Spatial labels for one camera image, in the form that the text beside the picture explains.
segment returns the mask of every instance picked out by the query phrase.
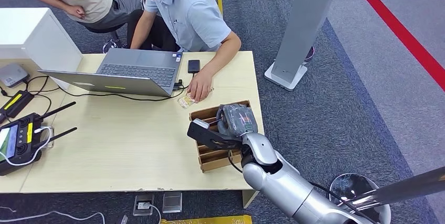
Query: table leg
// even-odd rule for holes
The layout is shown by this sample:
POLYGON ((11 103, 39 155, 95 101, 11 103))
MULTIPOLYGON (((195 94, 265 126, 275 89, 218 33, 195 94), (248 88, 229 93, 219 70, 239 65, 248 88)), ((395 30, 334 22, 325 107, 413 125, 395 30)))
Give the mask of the table leg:
POLYGON ((246 209, 250 203, 252 203, 253 199, 258 195, 259 191, 255 190, 243 190, 242 191, 242 207, 246 209))

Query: white cable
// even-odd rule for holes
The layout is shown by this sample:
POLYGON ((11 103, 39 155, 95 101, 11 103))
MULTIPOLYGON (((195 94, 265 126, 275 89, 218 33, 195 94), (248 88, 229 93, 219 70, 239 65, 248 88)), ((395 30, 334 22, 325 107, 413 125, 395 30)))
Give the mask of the white cable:
POLYGON ((154 209, 156 209, 157 213, 159 214, 159 222, 157 224, 161 224, 161 212, 159 211, 159 209, 157 207, 155 207, 154 205, 149 203, 149 206, 153 207, 154 209))
POLYGON ((16 210, 13 210, 13 209, 10 208, 10 207, 0 207, 0 208, 9 209, 11 212, 16 212, 16 210))
POLYGON ((10 165, 12 165, 12 166, 22 166, 22 165, 28 165, 28 164, 32 163, 32 162, 36 159, 39 150, 41 150, 43 147, 45 147, 45 146, 49 143, 49 140, 52 138, 52 127, 50 127, 50 126, 40 127, 40 128, 38 128, 38 129, 36 129, 36 130, 34 131, 34 134, 37 134, 37 133, 39 133, 39 132, 41 132, 41 131, 43 131, 43 130, 49 130, 49 136, 48 136, 48 139, 46 140, 46 142, 45 142, 41 147, 39 147, 39 148, 37 149, 37 151, 34 153, 34 156, 31 158, 30 161, 28 161, 28 162, 26 162, 26 163, 22 163, 22 164, 14 164, 14 163, 11 163, 11 161, 9 161, 9 158, 7 158, 7 157, 5 156, 5 154, 3 154, 2 152, 0 152, 0 155, 2 155, 2 156, 5 158, 5 160, 8 162, 8 164, 10 164, 10 165))
POLYGON ((88 216, 88 217, 86 217, 86 218, 76 218, 76 217, 71 216, 71 215, 69 215, 69 214, 65 214, 65 213, 63 213, 63 212, 58 212, 58 211, 51 211, 51 212, 47 212, 47 213, 45 213, 45 214, 41 214, 41 215, 33 215, 33 216, 21 217, 21 218, 17 218, 17 219, 0 220, 0 222, 3 223, 3 222, 14 222, 14 221, 20 221, 20 220, 29 220, 29 219, 34 219, 34 218, 39 218, 39 217, 47 216, 47 215, 50 215, 50 214, 52 214, 52 213, 55 213, 55 214, 58 214, 58 215, 67 216, 67 217, 69 217, 69 218, 71 218, 71 219, 74 219, 74 220, 88 220, 88 219, 92 218, 92 217, 95 216, 95 215, 100 215, 100 216, 102 216, 102 223, 105 224, 105 216, 104 216, 103 213, 101 213, 101 212, 96 212, 95 214, 90 215, 90 216, 88 216))

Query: white box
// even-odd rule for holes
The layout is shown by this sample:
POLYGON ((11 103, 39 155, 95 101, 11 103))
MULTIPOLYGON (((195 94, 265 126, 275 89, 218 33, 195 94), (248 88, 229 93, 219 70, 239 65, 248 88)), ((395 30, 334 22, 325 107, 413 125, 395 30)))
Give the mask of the white box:
MULTIPOLYGON (((49 8, 0 8, 0 59, 31 59, 45 70, 75 72, 82 53, 49 8)), ((62 88, 68 84, 53 79, 62 88)))

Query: small card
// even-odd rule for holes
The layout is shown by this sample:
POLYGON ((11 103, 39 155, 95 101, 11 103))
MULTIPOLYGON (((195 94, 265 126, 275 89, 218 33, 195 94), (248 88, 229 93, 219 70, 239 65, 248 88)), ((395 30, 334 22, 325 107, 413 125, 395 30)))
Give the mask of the small card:
POLYGON ((178 103, 183 107, 183 108, 188 108, 190 107, 190 105, 192 105, 193 103, 195 103, 195 100, 193 100, 190 97, 190 93, 187 93, 186 95, 180 97, 178 99, 178 103))

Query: white stand base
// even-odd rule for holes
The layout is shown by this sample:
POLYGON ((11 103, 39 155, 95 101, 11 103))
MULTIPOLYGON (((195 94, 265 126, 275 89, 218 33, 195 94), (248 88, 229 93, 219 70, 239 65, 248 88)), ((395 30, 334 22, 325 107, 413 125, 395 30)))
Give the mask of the white stand base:
POLYGON ((272 74, 272 68, 273 68, 274 64, 275 64, 275 62, 266 70, 266 72, 264 73, 264 76, 269 81, 271 81, 271 82, 273 82, 273 83, 283 87, 287 91, 292 91, 293 89, 295 89, 295 86, 297 85, 297 83, 301 80, 303 75, 308 70, 307 67, 305 67, 303 65, 300 65, 300 67, 299 67, 298 71, 296 72, 296 75, 293 78, 292 82, 287 82, 287 81, 281 79, 280 77, 272 74))

